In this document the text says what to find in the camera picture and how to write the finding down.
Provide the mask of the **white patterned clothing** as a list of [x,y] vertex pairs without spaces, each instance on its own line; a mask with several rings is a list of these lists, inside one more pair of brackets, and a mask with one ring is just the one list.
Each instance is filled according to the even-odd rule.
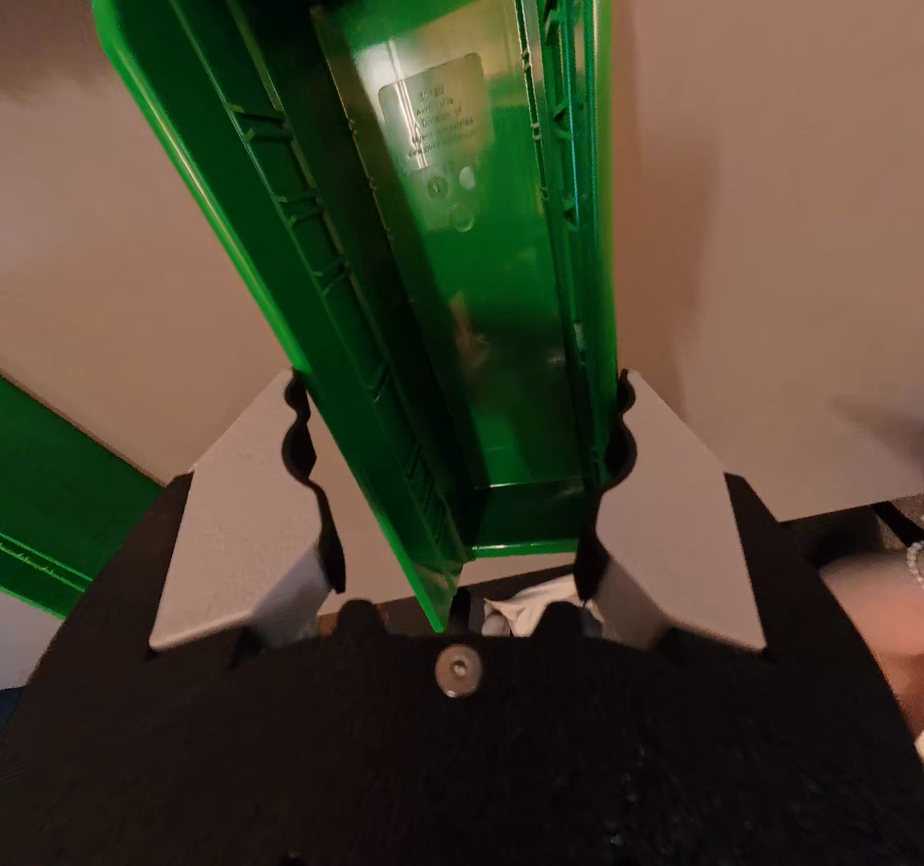
[[526,587],[506,599],[485,599],[480,634],[485,637],[529,637],[545,610],[554,603],[582,606],[572,575]]

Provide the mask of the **person's right forearm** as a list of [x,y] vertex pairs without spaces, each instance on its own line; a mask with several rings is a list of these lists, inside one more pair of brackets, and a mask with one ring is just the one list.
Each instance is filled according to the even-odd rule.
[[922,570],[907,554],[838,559],[821,571],[866,642],[914,738],[923,731]]

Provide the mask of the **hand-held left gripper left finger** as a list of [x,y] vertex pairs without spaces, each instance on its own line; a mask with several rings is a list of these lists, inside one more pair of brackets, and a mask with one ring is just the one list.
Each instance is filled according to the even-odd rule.
[[281,647],[311,637],[328,595],[344,592],[309,418],[300,376],[282,373],[195,463],[152,649],[237,628]]

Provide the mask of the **green plastic bin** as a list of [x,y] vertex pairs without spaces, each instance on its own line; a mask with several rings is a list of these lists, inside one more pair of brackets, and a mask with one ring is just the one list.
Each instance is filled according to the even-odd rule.
[[4,593],[66,618],[162,490],[1,378]]
[[90,0],[423,614],[611,477],[610,0]]

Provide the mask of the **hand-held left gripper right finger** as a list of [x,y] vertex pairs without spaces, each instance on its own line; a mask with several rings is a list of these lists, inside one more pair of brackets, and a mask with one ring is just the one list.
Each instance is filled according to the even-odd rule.
[[610,481],[579,539],[574,581],[606,638],[651,649],[680,629],[766,647],[719,459],[636,371],[618,379]]

